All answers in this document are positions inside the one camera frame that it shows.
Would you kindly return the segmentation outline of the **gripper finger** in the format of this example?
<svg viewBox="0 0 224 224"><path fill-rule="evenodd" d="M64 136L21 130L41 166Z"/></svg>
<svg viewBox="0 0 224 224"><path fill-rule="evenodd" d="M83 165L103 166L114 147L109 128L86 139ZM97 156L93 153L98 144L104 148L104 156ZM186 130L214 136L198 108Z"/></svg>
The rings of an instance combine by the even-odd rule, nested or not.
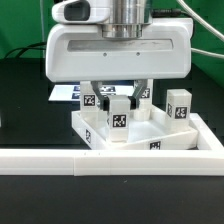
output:
<svg viewBox="0 0 224 224"><path fill-rule="evenodd" d="M109 110L109 98L107 96L104 96L100 92L100 87L102 83L100 81L92 81L91 86L98 98L97 106L100 110L108 111Z"/></svg>
<svg viewBox="0 0 224 224"><path fill-rule="evenodd" d="M147 88L147 80L141 79L135 81L134 92L131 96L128 97L130 100L130 109L135 110L140 105L140 98Z"/></svg>

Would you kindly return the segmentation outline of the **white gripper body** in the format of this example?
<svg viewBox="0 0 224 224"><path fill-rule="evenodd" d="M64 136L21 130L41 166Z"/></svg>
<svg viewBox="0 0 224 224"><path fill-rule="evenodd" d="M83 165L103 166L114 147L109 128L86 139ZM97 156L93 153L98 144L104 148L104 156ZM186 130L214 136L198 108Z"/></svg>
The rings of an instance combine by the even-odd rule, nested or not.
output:
<svg viewBox="0 0 224 224"><path fill-rule="evenodd" d="M191 69L190 18L154 18L146 0L64 0L46 46L53 82L183 78Z"/></svg>

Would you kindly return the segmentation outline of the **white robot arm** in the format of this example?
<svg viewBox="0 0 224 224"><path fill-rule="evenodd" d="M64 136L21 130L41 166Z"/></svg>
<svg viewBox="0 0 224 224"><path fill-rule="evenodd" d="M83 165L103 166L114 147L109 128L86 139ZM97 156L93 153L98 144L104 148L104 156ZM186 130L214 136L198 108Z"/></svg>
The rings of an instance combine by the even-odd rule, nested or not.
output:
<svg viewBox="0 0 224 224"><path fill-rule="evenodd" d="M53 82L136 80L130 108L149 79L184 78L191 69L190 18L154 18L152 0L64 0L46 46Z"/></svg>

